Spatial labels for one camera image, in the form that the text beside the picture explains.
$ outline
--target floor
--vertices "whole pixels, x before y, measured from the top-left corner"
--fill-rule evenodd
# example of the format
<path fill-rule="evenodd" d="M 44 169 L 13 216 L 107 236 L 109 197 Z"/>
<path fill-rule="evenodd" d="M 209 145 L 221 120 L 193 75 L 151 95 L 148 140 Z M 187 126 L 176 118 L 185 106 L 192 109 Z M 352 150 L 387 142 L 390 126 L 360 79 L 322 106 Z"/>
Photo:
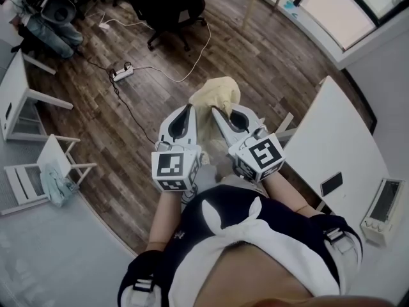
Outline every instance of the floor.
<path fill-rule="evenodd" d="M 189 72 L 208 39 L 207 27 L 196 24 L 184 31 L 192 47 L 190 52 L 185 52 L 172 34 L 157 40 L 151 52 L 146 42 L 152 30 L 144 26 L 125 28 L 111 22 L 108 31 L 98 27 L 102 14 L 93 14 L 102 11 L 105 20 L 137 22 L 125 1 L 116 8 L 108 2 L 94 7 L 86 20 L 75 21 L 84 35 L 82 48 L 90 61 L 114 69 L 121 68 L 125 61 L 133 66 L 153 65 L 175 79 Z M 166 116 L 186 104 L 207 79 L 222 76 L 231 76 L 238 83 L 241 104 L 265 117 L 271 131 L 288 112 L 295 117 L 291 125 L 296 126 L 316 95 L 316 85 L 327 75 L 337 81 L 370 126 L 368 113 L 344 75 L 279 12 L 272 13 L 269 5 L 256 1 L 249 25 L 242 32 L 246 4 L 247 0 L 206 0 L 204 16 L 212 38 L 197 67 L 182 83 L 174 83 L 154 70 L 135 71 L 118 83 L 122 99 L 152 140 L 156 141 Z M 70 60 L 40 59 L 58 72 L 53 77 L 29 67 L 33 86 L 75 106 L 72 111 L 41 107 L 46 127 L 50 132 L 81 139 L 73 150 L 74 158 L 98 164 L 83 182 L 82 193 L 133 250 L 142 252 L 159 197 L 151 180 L 153 145 L 118 100 L 103 70 L 79 56 Z M 217 143 L 206 147 L 217 164 L 223 164 L 219 157 L 225 155 L 220 147 Z M 314 203 L 316 197 L 311 190 L 297 182 L 288 169 L 284 173 Z"/>

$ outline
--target yellow cloth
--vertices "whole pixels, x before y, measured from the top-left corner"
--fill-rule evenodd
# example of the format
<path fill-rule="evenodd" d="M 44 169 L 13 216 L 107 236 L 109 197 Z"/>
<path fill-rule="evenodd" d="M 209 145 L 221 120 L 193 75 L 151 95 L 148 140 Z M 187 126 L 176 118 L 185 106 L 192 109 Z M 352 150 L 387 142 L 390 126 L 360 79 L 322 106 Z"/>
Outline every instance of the yellow cloth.
<path fill-rule="evenodd" d="M 207 80 L 204 86 L 189 98 L 189 103 L 196 109 L 197 142 L 205 143 L 220 139 L 220 131 L 212 115 L 212 106 L 231 114 L 231 103 L 240 102 L 240 90 L 231 77 Z"/>

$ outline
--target black phone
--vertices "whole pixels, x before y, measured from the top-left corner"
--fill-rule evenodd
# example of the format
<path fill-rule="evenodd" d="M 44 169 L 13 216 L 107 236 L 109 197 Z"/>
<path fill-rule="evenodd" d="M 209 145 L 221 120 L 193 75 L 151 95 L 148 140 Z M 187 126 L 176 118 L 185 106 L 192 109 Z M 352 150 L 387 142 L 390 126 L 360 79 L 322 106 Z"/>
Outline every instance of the black phone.
<path fill-rule="evenodd" d="M 325 197 L 328 193 L 331 193 L 333 190 L 337 189 L 342 184 L 343 184 L 343 174 L 341 172 L 338 172 L 333 177 L 321 183 L 322 196 Z"/>

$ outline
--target blue jeans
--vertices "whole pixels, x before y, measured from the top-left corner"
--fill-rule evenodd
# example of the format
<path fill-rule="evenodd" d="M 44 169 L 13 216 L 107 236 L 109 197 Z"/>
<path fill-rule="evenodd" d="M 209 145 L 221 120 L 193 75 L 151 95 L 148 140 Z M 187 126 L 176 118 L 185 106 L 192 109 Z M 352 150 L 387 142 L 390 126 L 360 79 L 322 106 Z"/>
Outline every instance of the blue jeans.
<path fill-rule="evenodd" d="M 26 27 L 62 58 L 72 57 L 74 54 L 72 47 L 80 45 L 84 40 L 82 34 L 71 23 L 53 24 L 47 22 L 40 15 L 31 16 Z"/>

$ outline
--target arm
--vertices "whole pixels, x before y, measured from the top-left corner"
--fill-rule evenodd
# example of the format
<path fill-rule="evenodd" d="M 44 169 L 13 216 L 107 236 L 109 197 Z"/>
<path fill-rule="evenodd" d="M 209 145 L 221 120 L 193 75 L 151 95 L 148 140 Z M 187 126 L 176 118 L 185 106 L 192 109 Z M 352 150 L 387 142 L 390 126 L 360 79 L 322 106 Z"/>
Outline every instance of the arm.
<path fill-rule="evenodd" d="M 263 186 L 272 199 L 283 203 L 294 212 L 305 217 L 322 214 L 308 205 L 304 197 L 278 171 L 264 179 Z"/>
<path fill-rule="evenodd" d="M 19 16 L 14 17 L 11 21 L 10 24 L 14 26 L 16 31 L 19 31 L 19 25 L 21 24 L 21 18 Z"/>
<path fill-rule="evenodd" d="M 163 251 L 180 222 L 182 192 L 162 192 L 146 250 Z"/>

